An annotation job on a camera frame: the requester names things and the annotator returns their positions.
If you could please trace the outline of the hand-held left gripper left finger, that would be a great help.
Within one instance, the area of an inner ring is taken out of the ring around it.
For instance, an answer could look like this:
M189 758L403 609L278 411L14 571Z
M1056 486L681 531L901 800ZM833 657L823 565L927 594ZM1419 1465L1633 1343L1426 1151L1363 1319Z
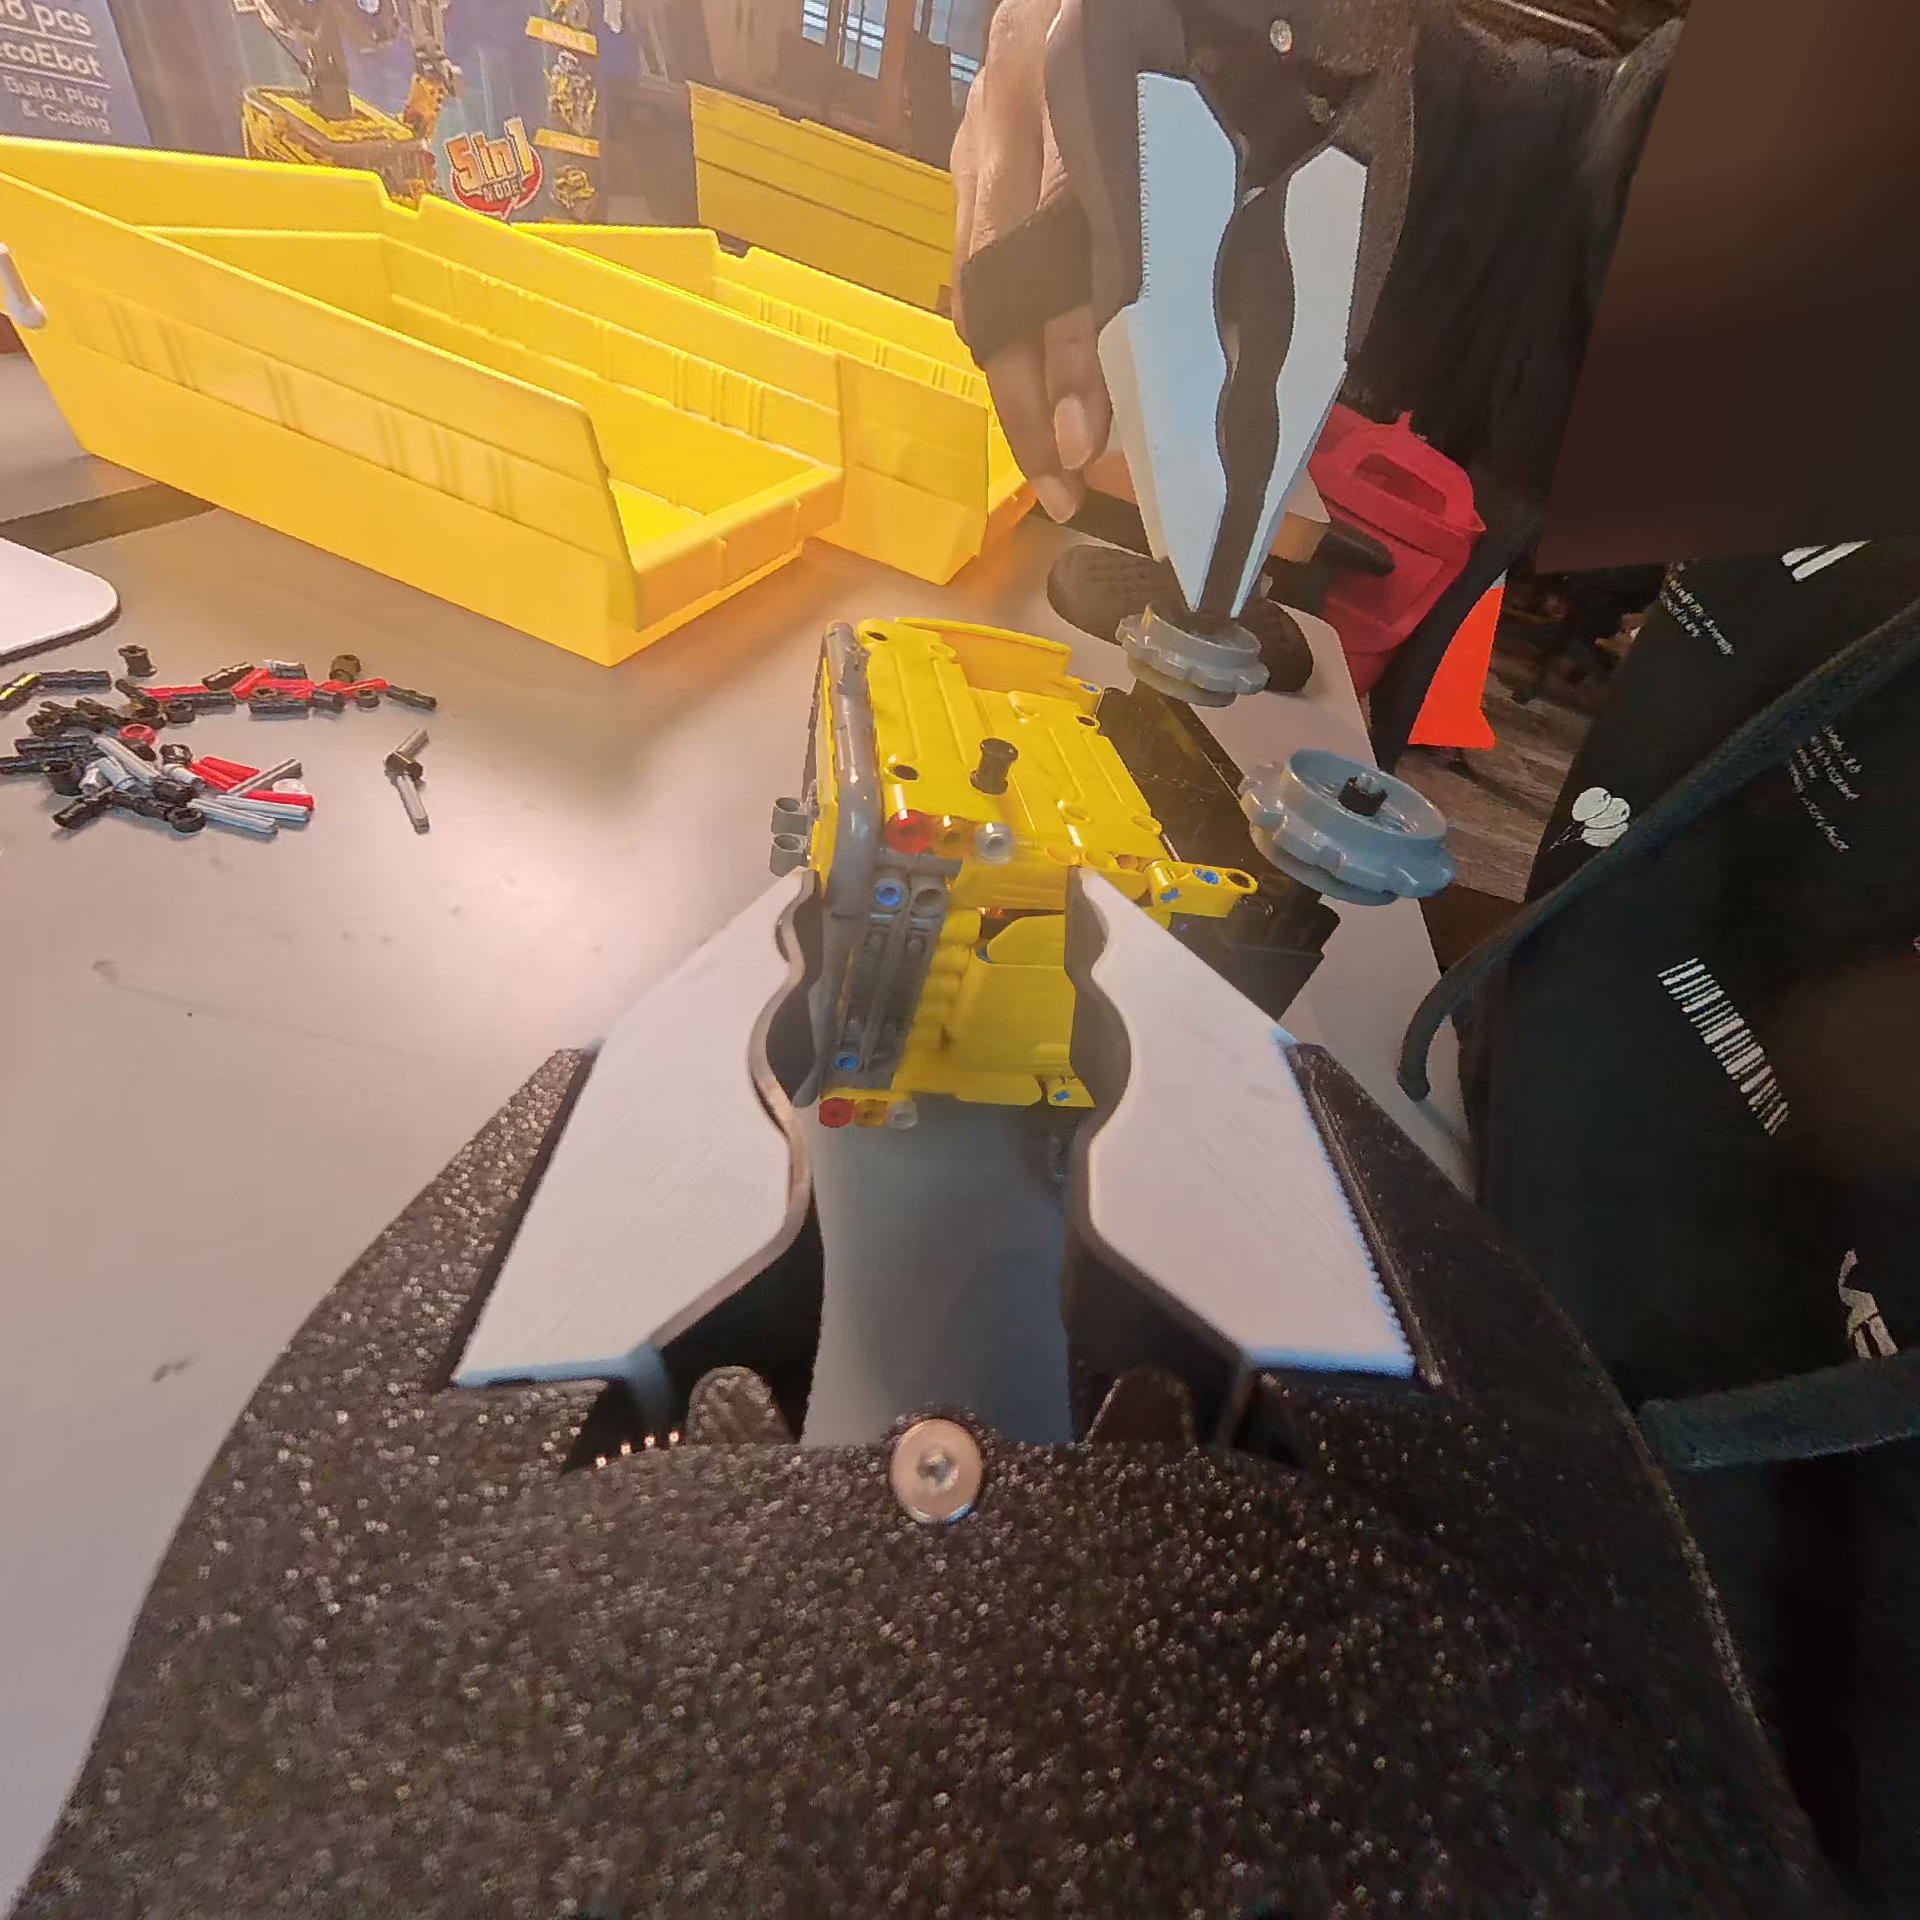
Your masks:
M541 1145L459 1386L598 1380L645 1433L688 1429L719 1369L802 1433L823 1333L823 1236L791 1085L818 880L796 869L610 1026Z

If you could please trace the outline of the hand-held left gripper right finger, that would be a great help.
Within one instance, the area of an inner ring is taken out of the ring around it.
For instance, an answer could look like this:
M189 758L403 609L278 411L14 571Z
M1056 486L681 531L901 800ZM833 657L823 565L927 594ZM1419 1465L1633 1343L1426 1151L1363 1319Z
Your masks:
M1069 877L1063 1322L1077 1379L1169 1379L1233 1444L1268 1373L1403 1386L1420 1353L1309 1103L1304 1047L1113 880Z

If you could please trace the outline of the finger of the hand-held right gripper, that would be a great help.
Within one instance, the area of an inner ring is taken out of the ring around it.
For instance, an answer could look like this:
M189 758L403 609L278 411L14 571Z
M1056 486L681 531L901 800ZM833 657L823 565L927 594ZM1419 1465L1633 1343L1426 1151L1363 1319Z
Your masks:
M1137 106L1141 295L1102 331L1097 356L1153 555L1190 609L1235 609L1243 565L1212 578L1227 518L1220 257L1248 200L1248 149L1190 78L1141 74Z
M1233 298L1235 615L1252 598L1349 368L1363 196L1364 167L1327 147L1252 204L1262 246Z

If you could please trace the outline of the yellow black toy brick vehicle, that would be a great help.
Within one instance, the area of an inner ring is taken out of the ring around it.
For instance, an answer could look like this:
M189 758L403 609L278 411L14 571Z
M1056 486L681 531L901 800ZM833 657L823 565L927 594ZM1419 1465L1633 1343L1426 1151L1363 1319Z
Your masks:
M803 1097L830 1130L911 1126L920 1101L1077 1116L1069 877L1092 870L1272 1019L1340 928L1276 870L1240 766L1194 709L1093 687L1064 643L934 616L823 635L803 788L772 870L809 870L819 974Z

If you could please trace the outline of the yellow plastic storage bin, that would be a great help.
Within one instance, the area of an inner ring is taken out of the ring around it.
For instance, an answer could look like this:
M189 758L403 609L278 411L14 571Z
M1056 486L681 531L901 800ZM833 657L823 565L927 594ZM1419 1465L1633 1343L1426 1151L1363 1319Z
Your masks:
M3 289L129 474L613 665L830 536L791 402L610 269L375 177L3 138Z
M952 174L688 80L700 223L760 250L952 313Z
M845 496L830 541L845 553L947 583L1037 507L947 316L778 250L730 250L712 228L531 233L833 356Z

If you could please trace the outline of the person's right forearm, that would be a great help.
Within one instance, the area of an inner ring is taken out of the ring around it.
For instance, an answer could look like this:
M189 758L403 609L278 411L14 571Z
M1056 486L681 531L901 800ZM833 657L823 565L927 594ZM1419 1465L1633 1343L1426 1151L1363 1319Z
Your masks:
M1419 22L1410 200L1349 385L1542 496L1684 17L1611 60L1497 40L1454 3Z

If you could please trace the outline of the grey desk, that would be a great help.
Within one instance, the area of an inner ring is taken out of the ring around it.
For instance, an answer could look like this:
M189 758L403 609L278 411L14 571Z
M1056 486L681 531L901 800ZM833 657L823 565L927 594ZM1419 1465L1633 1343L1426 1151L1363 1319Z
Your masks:
M111 632L185 671L353 652L431 693L415 833L405 709L207 718L305 759L275 843L106 819L64 835L3 780L3 1903L93 1742L131 1619L251 1386L363 1247L541 1061L768 885L833 621L939 609L1113 648L1044 599L1027 518L955 583L815 546L601 670L93 461L3 356L3 525L120 594Z

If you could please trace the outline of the person's right hand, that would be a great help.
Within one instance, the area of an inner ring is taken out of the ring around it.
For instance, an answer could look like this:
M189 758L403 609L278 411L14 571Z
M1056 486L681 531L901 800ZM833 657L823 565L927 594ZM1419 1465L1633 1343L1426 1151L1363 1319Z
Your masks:
M1044 106L1044 40L1060 3L999 3L952 149L955 322L987 373L1004 435L1048 518L1073 522L1089 494L1129 496L1112 453L1113 402L1097 322L1080 303L995 356L976 342L965 269L1015 233L1064 182Z

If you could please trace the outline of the red plastic canister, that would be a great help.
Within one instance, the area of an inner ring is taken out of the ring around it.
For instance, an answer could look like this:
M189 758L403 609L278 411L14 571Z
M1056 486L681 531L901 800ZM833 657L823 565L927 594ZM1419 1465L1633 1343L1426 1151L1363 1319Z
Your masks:
M1408 416L1372 422L1342 402L1313 448L1309 481L1328 515L1317 553L1328 561L1322 616L1357 693L1369 695L1484 539L1473 481Z

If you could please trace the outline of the orange traffic cone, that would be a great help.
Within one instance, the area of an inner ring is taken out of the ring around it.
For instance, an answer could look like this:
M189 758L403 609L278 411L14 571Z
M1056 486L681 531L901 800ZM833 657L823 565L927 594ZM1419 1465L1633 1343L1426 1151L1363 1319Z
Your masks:
M1497 657L1506 576L1497 578L1456 627L1434 670L1423 705L1410 725L1410 746L1448 746L1484 755L1498 745L1484 702Z

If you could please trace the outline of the pile of red black pins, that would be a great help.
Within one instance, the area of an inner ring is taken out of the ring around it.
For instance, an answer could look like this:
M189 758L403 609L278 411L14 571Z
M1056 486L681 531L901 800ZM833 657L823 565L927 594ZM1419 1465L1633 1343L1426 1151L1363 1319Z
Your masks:
M129 819L178 839L220 830L275 843L313 819L305 758L226 755L199 734L207 725L437 713L431 693L367 671L359 657L334 657L323 676L299 660L239 660L189 683L159 683L143 645L118 660L120 671L28 670L3 683L3 788L40 791L56 835Z

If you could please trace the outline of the blue toy kit box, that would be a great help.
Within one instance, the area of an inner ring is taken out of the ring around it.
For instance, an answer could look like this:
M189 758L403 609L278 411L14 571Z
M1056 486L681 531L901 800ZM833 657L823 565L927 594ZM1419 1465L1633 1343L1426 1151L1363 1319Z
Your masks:
M661 25L648 3L3 3L3 130L688 228L692 104Z

